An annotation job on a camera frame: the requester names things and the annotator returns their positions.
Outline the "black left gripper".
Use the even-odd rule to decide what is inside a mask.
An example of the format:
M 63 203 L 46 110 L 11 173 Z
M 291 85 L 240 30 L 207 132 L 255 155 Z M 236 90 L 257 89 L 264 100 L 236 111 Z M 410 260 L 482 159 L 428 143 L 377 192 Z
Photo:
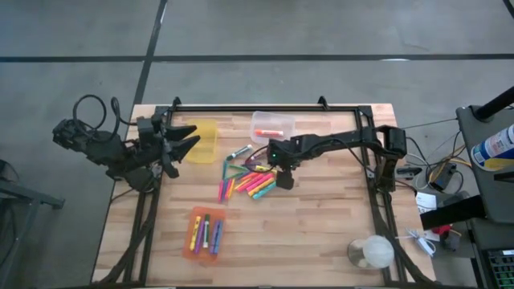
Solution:
M 182 161 L 186 154 L 201 140 L 200 136 L 188 135 L 193 133 L 196 125 L 165 126 L 152 122 L 151 118 L 137 117 L 137 132 L 139 136 L 138 158 L 145 165 L 158 164 L 169 178 L 179 177 L 174 161 Z

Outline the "yellow translucent plastic bin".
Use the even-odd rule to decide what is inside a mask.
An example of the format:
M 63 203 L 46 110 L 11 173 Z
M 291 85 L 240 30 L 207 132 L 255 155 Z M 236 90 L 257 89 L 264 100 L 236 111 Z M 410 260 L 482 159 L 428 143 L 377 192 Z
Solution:
M 214 119 L 190 119 L 188 125 L 195 125 L 197 129 L 192 133 L 199 136 L 198 143 L 187 153 L 186 160 L 195 164 L 210 164 L 216 159 L 218 139 L 217 121 Z

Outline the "pink highlighter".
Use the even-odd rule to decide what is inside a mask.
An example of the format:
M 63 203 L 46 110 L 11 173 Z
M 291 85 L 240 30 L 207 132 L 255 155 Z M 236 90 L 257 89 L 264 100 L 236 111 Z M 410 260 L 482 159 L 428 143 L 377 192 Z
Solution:
M 256 182 L 260 181 L 264 177 L 264 174 L 260 174 L 252 179 L 248 179 L 244 184 L 241 184 L 237 187 L 237 191 L 241 193 L 246 190 L 248 187 L 254 185 Z
M 264 177 L 260 181 L 256 182 L 254 185 L 248 187 L 247 190 L 250 191 L 250 190 L 254 189 L 257 185 L 265 182 L 268 179 L 272 179 L 274 176 L 275 176 L 274 173 L 264 174 Z

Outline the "yellow-orange highlighter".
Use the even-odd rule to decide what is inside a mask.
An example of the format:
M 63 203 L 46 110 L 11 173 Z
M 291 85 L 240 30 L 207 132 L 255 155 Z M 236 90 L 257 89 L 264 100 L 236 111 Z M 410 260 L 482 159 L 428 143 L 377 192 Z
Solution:
M 256 193 L 258 193 L 260 190 L 266 188 L 267 186 L 271 185 L 271 184 L 274 184 L 275 183 L 275 180 L 274 179 L 268 179 L 266 180 L 265 182 L 257 185 L 254 189 L 250 190 L 248 192 L 248 195 L 250 197 L 252 197 L 253 195 L 255 195 Z

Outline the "teal highlighter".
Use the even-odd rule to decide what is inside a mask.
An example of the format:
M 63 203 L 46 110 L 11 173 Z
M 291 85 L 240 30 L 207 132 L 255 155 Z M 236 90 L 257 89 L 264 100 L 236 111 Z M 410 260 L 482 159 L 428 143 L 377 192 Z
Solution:
M 255 193 L 252 197 L 254 199 L 259 199 L 262 196 L 264 196 L 265 194 L 267 194 L 270 190 L 274 189 L 275 187 L 276 187 L 276 183 L 273 182 L 270 185 L 268 185 L 268 186 L 264 187 L 263 189 L 261 189 L 259 192 Z

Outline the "thin orange marker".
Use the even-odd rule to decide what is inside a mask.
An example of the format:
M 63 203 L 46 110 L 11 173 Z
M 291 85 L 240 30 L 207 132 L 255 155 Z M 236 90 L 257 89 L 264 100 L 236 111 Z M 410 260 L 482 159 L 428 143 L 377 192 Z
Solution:
M 246 175 L 245 177 L 241 178 L 239 183 L 234 187 L 234 190 L 241 191 L 243 187 L 252 181 L 254 178 L 258 177 L 259 173 L 250 173 Z

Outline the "purple highlighter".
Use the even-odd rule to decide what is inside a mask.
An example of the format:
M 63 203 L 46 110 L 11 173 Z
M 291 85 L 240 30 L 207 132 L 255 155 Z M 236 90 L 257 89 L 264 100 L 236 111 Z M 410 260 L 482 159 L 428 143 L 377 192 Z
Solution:
M 211 236 L 211 240 L 210 240 L 210 254 L 216 254 L 216 247 L 217 247 L 216 243 L 218 240 L 219 225 L 220 225 L 220 221 L 217 220 L 214 224 L 213 232 L 212 232 L 212 236 Z
M 201 224 L 198 228 L 198 233 L 197 233 L 197 236 L 196 236 L 196 243 L 195 243 L 195 247 L 194 247 L 194 253 L 195 254 L 198 254 L 201 247 L 202 247 L 202 243 L 203 243 L 203 231 L 204 231 L 204 225 Z

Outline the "blue highlighter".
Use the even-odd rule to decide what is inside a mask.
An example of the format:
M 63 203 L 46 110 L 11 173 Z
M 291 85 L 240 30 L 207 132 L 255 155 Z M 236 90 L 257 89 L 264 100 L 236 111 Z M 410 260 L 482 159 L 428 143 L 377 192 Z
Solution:
M 222 232 L 223 232 L 223 221 L 219 220 L 217 222 L 217 227 L 215 231 L 215 239 L 214 239 L 214 247 L 213 247 L 213 254 L 218 254 L 219 247 L 222 239 Z

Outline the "orange translucent plastic bin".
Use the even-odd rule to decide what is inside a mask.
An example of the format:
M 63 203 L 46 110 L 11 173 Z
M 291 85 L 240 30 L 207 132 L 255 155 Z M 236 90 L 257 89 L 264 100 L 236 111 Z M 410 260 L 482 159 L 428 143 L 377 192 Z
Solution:
M 191 239 L 195 217 L 201 216 L 202 220 L 201 220 L 200 225 L 201 224 L 204 225 L 204 217 L 206 214 L 210 215 L 209 247 L 208 248 L 201 247 L 199 253 L 195 254 L 194 247 L 195 247 L 196 240 L 193 241 Z M 214 224 L 217 220 L 223 221 L 222 239 L 221 239 L 218 254 L 210 254 L 210 240 L 211 240 Z M 220 255 L 220 252 L 222 250 L 222 240 L 225 235 L 224 234 L 225 229 L 226 229 L 226 214 L 225 214 L 224 210 L 208 208 L 208 207 L 201 207 L 201 206 L 194 207 L 192 209 L 192 212 L 191 212 L 190 218 L 189 218 L 189 224 L 188 224 L 187 231 L 186 231 L 184 246 L 182 248 L 182 256 L 186 259 L 189 259 L 192 261 L 197 261 L 202 264 L 210 265 L 210 264 L 216 263 L 216 260 L 218 259 L 218 256 Z

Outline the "white paper card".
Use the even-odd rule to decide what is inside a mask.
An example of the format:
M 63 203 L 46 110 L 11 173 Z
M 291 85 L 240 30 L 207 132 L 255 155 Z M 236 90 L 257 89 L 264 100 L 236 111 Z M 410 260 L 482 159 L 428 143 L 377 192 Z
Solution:
M 430 193 L 417 192 L 415 201 L 418 207 L 418 212 L 424 214 L 426 212 L 437 209 L 437 197 Z

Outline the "black power adapter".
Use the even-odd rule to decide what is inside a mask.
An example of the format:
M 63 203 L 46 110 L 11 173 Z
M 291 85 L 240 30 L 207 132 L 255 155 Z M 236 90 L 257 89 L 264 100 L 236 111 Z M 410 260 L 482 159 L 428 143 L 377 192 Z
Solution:
M 432 189 L 444 190 L 450 183 L 452 177 L 456 173 L 457 165 L 455 163 L 446 163 L 434 168 L 428 176 L 428 185 Z

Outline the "small black object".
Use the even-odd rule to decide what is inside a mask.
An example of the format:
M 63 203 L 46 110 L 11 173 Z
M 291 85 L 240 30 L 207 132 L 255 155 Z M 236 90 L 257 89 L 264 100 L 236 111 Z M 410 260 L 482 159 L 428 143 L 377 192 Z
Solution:
M 449 230 L 440 236 L 441 246 L 445 250 L 457 251 L 460 248 L 460 239 L 460 233 Z

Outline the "white and blue spray can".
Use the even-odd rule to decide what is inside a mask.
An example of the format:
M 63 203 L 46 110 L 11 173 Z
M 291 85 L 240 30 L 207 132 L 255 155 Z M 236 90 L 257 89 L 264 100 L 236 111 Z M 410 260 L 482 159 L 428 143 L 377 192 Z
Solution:
M 475 145 L 471 160 L 486 171 L 514 166 L 514 124 Z

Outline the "grey cart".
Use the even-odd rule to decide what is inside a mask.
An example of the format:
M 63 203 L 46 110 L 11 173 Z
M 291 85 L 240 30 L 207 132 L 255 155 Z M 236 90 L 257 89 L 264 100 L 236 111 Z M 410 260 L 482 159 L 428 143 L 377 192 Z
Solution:
M 503 109 L 489 122 L 477 120 L 471 108 L 458 108 L 456 116 L 487 218 L 494 222 L 514 223 L 514 166 L 486 171 L 471 160 L 471 149 L 475 145 L 514 124 L 514 110 Z

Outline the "backlit keyboard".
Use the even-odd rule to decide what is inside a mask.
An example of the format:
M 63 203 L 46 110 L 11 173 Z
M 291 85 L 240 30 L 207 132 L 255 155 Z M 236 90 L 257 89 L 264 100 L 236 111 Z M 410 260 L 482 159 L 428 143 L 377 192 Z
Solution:
M 486 250 L 485 263 L 494 289 L 514 289 L 514 249 Z

